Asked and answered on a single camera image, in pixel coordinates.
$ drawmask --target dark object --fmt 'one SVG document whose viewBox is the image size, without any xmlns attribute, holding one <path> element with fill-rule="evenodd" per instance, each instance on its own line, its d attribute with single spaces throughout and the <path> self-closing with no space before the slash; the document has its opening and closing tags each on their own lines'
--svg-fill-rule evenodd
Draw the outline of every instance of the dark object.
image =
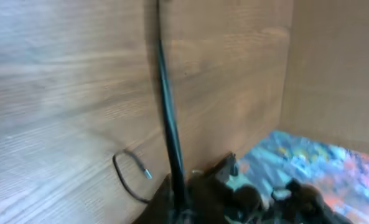
<svg viewBox="0 0 369 224">
<path fill-rule="evenodd" d="M 283 190 L 289 191 L 290 196 L 277 198 L 276 192 Z M 332 211 L 316 188 L 297 180 L 291 180 L 284 188 L 274 190 L 271 197 L 274 203 L 264 214 L 265 219 L 274 217 L 290 223 L 351 224 L 350 220 Z"/>
<path fill-rule="evenodd" d="M 228 223 L 225 209 L 234 209 L 240 203 L 233 200 L 234 191 L 220 180 L 227 181 L 234 167 L 235 157 L 229 154 L 215 167 L 203 174 L 194 175 L 186 188 L 190 207 L 179 212 L 174 207 L 172 181 L 168 175 L 149 205 L 133 223 Z"/>
</svg>

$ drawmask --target black wire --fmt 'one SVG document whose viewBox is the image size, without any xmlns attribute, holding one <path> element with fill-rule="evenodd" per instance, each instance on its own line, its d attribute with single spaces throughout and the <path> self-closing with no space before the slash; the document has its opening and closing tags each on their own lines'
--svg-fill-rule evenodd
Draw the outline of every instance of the black wire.
<svg viewBox="0 0 369 224">
<path fill-rule="evenodd" d="M 185 185 L 184 167 L 182 150 L 180 148 L 179 133 L 177 131 L 176 117 L 174 111 L 174 102 L 170 81 L 167 72 L 163 43 L 162 43 L 162 4 L 161 0 L 156 0 L 156 57 L 159 69 L 159 88 L 161 112 L 165 133 L 165 142 L 167 155 L 172 176 L 172 189 L 174 192 L 174 206 L 176 210 L 182 210 L 189 207 L 189 195 Z"/>
<path fill-rule="evenodd" d="M 146 171 L 146 168 L 144 167 L 144 164 L 141 162 L 141 160 L 139 159 L 138 156 L 136 156 L 133 152 L 130 152 L 130 151 L 127 151 L 127 150 L 123 150 L 123 152 L 125 154 L 127 154 L 128 156 L 132 157 L 134 159 L 134 161 L 136 162 L 136 164 L 138 165 L 138 167 L 143 171 L 145 172 Z M 130 194 L 130 196 L 132 196 L 134 199 L 138 200 L 139 202 L 142 202 L 142 203 L 145 203 L 145 204 L 148 204 L 150 202 L 150 200 L 148 199 L 145 199 L 145 198 L 142 198 L 140 196 L 138 196 L 136 193 L 134 193 L 134 191 L 132 191 L 132 189 L 130 189 L 129 185 L 126 183 L 126 181 L 124 180 L 123 176 L 122 176 L 122 173 L 121 173 L 121 170 L 119 169 L 119 166 L 118 166 L 118 163 L 116 161 L 116 156 L 118 155 L 119 153 L 115 153 L 114 156 L 112 157 L 112 161 L 113 161 L 113 164 L 115 166 L 115 170 L 116 170 L 116 174 L 118 175 L 122 185 L 123 185 L 123 188 L 127 191 L 127 193 Z"/>
</svg>

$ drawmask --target wooden panel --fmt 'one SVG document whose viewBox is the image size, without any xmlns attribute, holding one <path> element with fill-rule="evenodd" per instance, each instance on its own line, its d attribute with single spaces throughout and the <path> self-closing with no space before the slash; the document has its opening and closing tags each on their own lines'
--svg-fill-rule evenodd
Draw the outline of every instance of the wooden panel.
<svg viewBox="0 0 369 224">
<path fill-rule="evenodd" d="M 0 223 L 128 223 L 169 171 L 142 1 L 0 1 Z M 186 169 L 278 123 L 291 0 L 169 1 L 166 51 Z"/>
<path fill-rule="evenodd" d="M 369 0 L 295 1 L 281 129 L 369 153 Z"/>
</svg>

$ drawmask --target wooden board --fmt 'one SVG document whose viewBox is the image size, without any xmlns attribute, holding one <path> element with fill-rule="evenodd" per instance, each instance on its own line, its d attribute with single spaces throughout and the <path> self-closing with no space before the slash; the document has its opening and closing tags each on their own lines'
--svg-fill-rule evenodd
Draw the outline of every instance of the wooden board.
<svg viewBox="0 0 369 224">
<path fill-rule="evenodd" d="M 369 0 L 295 1 L 281 129 L 369 153 Z"/>
<path fill-rule="evenodd" d="M 149 3 L 0 1 L 0 223 L 128 223 L 169 172 Z M 279 119 L 291 0 L 169 1 L 165 46 L 187 170 L 244 154 Z"/>
</svg>

